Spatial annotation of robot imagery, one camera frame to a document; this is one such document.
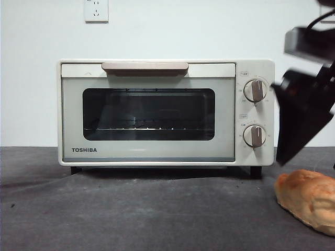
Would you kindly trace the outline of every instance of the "white knob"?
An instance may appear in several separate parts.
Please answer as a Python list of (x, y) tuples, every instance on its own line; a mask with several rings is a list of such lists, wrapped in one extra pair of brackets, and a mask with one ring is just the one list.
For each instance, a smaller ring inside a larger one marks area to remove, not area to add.
[(265, 142), (266, 133), (259, 125), (251, 125), (244, 130), (243, 139), (252, 148), (260, 147)]
[(249, 81), (244, 87), (244, 95), (251, 102), (259, 102), (265, 98), (266, 84), (259, 79)]

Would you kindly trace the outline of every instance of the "oven handle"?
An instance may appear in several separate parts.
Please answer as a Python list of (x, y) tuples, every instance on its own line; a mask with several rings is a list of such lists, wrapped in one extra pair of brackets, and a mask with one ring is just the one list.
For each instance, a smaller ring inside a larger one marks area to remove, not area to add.
[(188, 71), (188, 63), (102, 63), (101, 67), (117, 77), (177, 77)]

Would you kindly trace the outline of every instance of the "baked bread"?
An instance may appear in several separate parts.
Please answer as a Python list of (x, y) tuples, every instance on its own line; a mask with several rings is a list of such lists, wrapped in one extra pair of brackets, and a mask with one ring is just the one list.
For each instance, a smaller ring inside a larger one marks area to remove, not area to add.
[(335, 179), (297, 170), (281, 174), (275, 185), (278, 204), (315, 230), (335, 236)]

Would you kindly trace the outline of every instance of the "black cable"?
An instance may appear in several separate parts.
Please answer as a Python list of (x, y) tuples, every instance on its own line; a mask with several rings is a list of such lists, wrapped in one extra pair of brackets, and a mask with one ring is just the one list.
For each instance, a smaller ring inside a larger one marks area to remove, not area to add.
[(322, 15), (322, 16), (318, 17), (317, 19), (315, 19), (313, 22), (311, 22), (311, 23), (307, 26), (306, 30), (310, 30), (310, 29), (312, 29), (312, 27), (313, 27), (315, 24), (317, 24), (317, 23), (320, 22), (321, 20), (323, 20), (323, 19), (325, 19), (326, 17), (329, 17), (329, 16), (331, 16), (331, 15), (333, 15), (333, 14), (335, 14), (335, 9), (333, 9), (332, 11), (327, 12), (327, 13), (325, 13), (324, 15)]

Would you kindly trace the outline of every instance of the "oven foot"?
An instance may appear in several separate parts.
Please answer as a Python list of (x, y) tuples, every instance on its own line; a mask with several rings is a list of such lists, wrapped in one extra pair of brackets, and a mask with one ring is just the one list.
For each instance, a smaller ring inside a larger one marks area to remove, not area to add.
[(71, 166), (71, 175), (79, 173), (82, 170), (83, 170), (82, 168), (79, 168), (79, 167), (76, 167), (76, 166)]
[(261, 166), (251, 166), (250, 167), (250, 177), (252, 179), (262, 178), (262, 167)]

